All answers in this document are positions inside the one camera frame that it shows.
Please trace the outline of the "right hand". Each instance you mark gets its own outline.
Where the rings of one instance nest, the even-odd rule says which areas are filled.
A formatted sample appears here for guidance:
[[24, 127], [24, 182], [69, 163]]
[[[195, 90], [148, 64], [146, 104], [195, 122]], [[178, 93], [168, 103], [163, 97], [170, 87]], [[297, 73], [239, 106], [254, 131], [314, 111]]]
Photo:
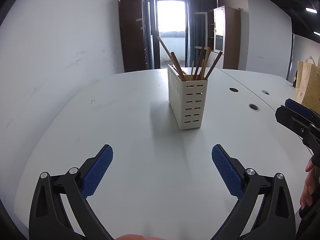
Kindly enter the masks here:
[[300, 197], [300, 208], [303, 210], [307, 206], [311, 206], [313, 202], [312, 194], [314, 193], [317, 183], [314, 178], [315, 166], [311, 159], [309, 160], [305, 171], [308, 173], [304, 182], [303, 191]]

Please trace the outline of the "left hand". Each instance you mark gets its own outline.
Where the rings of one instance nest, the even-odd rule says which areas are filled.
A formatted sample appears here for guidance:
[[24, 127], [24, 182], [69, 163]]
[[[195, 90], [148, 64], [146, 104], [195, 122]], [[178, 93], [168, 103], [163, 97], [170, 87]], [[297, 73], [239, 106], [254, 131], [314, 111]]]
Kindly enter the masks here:
[[153, 240], [155, 237], [147, 237], [142, 235], [127, 234], [116, 238], [116, 240]]

